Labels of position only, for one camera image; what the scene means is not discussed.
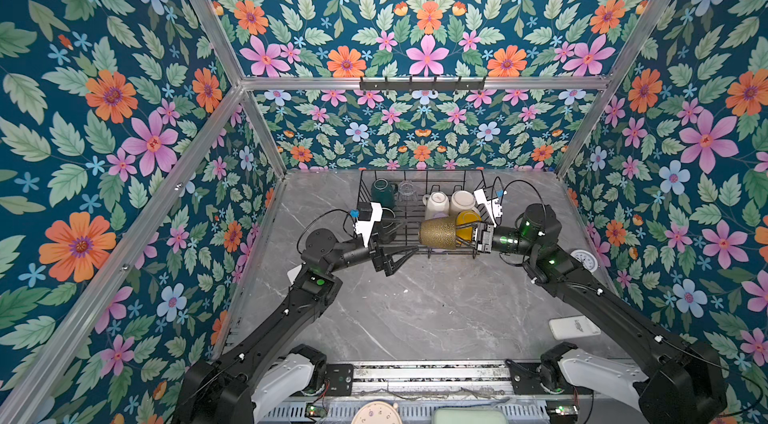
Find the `yellow plastic mug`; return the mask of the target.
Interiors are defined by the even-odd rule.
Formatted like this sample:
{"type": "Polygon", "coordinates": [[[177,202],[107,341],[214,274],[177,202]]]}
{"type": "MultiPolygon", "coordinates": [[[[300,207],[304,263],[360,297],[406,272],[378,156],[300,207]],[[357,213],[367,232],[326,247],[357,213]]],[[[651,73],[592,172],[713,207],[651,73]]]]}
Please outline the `yellow plastic mug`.
{"type": "Polygon", "coordinates": [[[481,222],[482,217],[474,210],[460,212],[456,216],[456,237],[462,241],[471,242],[474,236],[474,229],[481,222]]]}

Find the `black mug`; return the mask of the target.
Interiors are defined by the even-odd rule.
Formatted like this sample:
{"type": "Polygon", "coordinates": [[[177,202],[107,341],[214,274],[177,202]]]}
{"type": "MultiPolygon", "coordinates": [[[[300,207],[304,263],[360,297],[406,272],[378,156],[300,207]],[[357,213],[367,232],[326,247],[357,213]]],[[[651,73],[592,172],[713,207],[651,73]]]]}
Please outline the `black mug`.
{"type": "Polygon", "coordinates": [[[397,237],[399,227],[396,213],[392,209],[383,208],[381,220],[375,225],[378,241],[381,244],[392,243],[397,237]]]}

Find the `olive tinted glass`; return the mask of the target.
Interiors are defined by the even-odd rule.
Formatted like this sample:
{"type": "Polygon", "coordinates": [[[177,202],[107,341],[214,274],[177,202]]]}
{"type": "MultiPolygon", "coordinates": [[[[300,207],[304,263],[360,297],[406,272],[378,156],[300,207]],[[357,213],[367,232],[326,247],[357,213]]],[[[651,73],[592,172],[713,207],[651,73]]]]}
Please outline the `olive tinted glass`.
{"type": "Polygon", "coordinates": [[[448,216],[423,221],[419,228],[419,242],[431,249],[456,249],[459,246],[456,220],[448,216]]]}

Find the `white mug red interior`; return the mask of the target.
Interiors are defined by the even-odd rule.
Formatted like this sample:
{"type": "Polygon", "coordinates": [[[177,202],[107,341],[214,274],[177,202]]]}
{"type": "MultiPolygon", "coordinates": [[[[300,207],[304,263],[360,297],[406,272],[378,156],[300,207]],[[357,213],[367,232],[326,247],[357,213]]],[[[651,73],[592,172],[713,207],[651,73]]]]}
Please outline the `white mug red interior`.
{"type": "Polygon", "coordinates": [[[450,198],[450,214],[459,215],[465,211],[478,211],[475,197],[466,190],[455,191],[450,198]]]}

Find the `cream white octagonal mug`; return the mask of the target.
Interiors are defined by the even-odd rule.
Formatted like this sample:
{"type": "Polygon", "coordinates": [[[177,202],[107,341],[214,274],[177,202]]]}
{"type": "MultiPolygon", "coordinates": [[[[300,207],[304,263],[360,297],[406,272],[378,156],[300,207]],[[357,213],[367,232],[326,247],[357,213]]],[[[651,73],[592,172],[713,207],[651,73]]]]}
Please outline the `cream white octagonal mug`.
{"type": "Polygon", "coordinates": [[[425,206],[425,219],[447,217],[450,214],[450,198],[441,191],[425,194],[422,198],[425,206]]]}

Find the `green mug white interior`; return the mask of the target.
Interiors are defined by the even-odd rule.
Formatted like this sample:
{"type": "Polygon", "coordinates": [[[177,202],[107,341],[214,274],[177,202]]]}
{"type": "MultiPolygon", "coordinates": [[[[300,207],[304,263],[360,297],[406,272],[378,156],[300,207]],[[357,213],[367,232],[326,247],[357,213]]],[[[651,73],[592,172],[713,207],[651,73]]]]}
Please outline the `green mug white interior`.
{"type": "Polygon", "coordinates": [[[376,179],[371,187],[371,201],[378,203],[382,208],[394,209],[396,207],[396,194],[398,186],[387,179],[376,179]]]}

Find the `clear glass cup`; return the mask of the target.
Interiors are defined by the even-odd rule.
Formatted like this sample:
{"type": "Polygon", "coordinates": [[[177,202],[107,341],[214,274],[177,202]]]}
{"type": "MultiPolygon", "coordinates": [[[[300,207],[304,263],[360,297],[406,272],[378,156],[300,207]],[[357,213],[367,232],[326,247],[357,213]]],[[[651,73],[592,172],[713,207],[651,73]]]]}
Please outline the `clear glass cup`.
{"type": "Polygon", "coordinates": [[[402,206],[407,206],[415,202],[417,200],[415,184],[410,180],[401,181],[398,184],[397,198],[402,206]]]}

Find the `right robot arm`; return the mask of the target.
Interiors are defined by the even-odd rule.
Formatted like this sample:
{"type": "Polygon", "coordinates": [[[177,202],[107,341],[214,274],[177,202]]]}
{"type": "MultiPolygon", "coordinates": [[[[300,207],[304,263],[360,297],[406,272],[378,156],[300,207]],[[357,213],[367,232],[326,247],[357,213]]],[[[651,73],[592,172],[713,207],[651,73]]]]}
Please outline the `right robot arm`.
{"type": "Polygon", "coordinates": [[[513,255],[532,282],[562,300],[632,359],[622,370],[606,359],[559,344],[541,356],[539,379],[551,392],[584,387],[637,409],[649,423],[709,423],[727,407],[715,350],[689,343],[607,290],[559,244],[562,224],[551,206],[529,205],[514,226],[456,220],[456,240],[476,252],[513,255]]]}

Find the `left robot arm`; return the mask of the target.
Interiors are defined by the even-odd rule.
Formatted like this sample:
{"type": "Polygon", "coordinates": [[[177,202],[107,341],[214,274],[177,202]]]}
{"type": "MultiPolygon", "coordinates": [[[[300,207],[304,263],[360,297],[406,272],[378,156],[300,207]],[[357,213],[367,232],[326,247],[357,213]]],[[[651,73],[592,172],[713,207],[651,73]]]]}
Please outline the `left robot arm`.
{"type": "Polygon", "coordinates": [[[281,352],[335,301],[343,282],[334,272],[370,262],[396,273],[416,246],[381,246],[375,236],[340,241],[328,229],[306,239],[302,264],[284,300],[250,335],[218,359],[185,374],[172,423],[257,423],[292,394],[319,388],[325,357],[307,346],[281,352]]]}

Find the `white box right side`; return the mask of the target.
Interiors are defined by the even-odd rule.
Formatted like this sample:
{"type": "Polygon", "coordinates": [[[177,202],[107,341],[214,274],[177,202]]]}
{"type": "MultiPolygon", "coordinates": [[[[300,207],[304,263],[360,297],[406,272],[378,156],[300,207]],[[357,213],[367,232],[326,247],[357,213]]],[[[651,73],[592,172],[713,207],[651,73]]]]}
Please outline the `white box right side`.
{"type": "Polygon", "coordinates": [[[601,329],[583,315],[551,319],[548,326],[553,337],[560,341],[602,334],[601,329]]]}

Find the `round beige plate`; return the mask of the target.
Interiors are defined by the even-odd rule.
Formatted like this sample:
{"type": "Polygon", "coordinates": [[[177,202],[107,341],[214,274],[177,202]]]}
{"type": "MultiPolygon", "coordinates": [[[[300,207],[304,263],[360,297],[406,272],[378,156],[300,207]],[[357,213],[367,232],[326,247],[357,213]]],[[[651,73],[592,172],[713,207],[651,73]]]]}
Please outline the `round beige plate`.
{"type": "Polygon", "coordinates": [[[353,416],[352,424],[402,424],[403,420],[395,405],[384,401],[364,404],[353,416]]]}

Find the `green sponge block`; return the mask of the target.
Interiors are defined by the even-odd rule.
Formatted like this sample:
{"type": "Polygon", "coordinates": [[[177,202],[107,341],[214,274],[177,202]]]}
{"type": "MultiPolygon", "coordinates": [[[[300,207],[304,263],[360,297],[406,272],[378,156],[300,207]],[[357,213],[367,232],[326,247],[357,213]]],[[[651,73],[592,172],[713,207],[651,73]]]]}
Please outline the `green sponge block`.
{"type": "Polygon", "coordinates": [[[508,420],[502,411],[479,408],[441,408],[434,411],[431,417],[432,424],[508,424],[508,420]]]}

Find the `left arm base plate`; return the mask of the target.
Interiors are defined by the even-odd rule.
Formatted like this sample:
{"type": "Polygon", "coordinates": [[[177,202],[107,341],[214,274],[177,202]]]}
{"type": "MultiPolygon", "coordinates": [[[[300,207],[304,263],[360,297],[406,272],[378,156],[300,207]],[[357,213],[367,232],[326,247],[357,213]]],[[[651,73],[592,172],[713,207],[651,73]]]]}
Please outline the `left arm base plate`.
{"type": "Polygon", "coordinates": [[[355,367],[352,364],[326,364],[315,370],[309,384],[300,391],[305,397],[347,397],[352,395],[355,367]]]}

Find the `aluminium front rail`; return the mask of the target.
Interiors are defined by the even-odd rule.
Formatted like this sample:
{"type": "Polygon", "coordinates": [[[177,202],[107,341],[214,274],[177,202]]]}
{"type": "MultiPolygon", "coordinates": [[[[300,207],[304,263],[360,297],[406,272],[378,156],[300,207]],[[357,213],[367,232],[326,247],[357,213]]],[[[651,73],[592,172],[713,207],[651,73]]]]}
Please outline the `aluminium front rail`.
{"type": "MultiPolygon", "coordinates": [[[[355,377],[352,395],[366,392],[407,394],[478,393],[483,395],[515,395],[510,375],[503,360],[490,361],[360,361],[352,364],[355,377]]],[[[315,370],[323,364],[311,364],[291,355],[270,369],[260,384],[272,390],[286,384],[297,390],[305,387],[315,370]]],[[[576,349],[567,352],[554,368],[566,382],[579,387],[605,392],[617,400],[634,395],[634,385],[648,379],[628,360],[611,360],[576,349]]]]}

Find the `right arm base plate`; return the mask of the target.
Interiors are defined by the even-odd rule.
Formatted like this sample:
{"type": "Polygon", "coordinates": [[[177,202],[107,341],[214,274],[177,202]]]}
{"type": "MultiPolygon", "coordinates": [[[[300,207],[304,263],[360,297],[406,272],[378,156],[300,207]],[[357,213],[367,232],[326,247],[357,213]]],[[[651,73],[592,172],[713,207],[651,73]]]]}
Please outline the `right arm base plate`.
{"type": "Polygon", "coordinates": [[[540,361],[522,362],[505,359],[504,364],[510,375],[510,383],[518,395],[548,394],[591,395],[593,391],[586,387],[574,387],[566,382],[563,374],[556,371],[551,363],[540,361]]]}

